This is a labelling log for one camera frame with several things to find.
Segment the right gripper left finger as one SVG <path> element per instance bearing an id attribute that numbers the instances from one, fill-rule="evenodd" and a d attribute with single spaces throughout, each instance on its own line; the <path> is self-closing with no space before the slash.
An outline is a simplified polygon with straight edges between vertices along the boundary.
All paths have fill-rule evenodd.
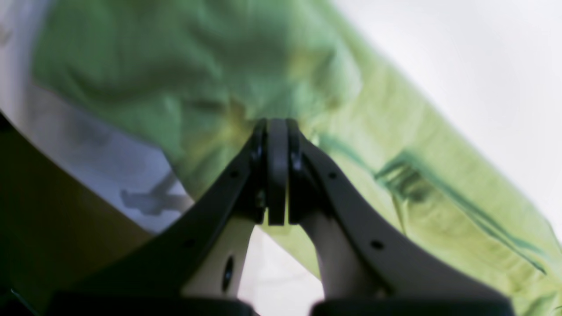
<path id="1" fill-rule="evenodd" d="M 253 316 L 237 299 L 256 224 L 285 222 L 288 128 L 259 120 L 241 152 L 179 220 L 54 296 L 48 316 Z"/>

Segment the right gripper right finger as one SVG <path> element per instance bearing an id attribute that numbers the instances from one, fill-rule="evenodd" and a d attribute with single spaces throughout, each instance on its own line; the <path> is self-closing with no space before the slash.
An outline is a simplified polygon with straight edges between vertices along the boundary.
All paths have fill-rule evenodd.
<path id="1" fill-rule="evenodd" d="M 313 316 L 513 316 L 498 291 L 409 241 L 288 120 L 289 221 L 305 230 L 325 300 Z"/>

